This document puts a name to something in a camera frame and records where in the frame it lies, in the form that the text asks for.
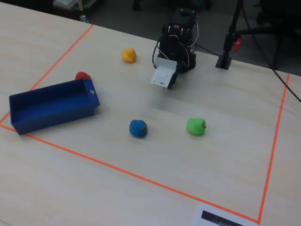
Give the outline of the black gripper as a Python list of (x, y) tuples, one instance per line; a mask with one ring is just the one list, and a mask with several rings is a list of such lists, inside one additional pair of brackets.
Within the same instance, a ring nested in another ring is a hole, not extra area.
[[(162, 34), (159, 38), (159, 56), (177, 62), (177, 71), (185, 73), (189, 70), (189, 36)], [(175, 71), (169, 81), (168, 89), (176, 82), (178, 72)]]

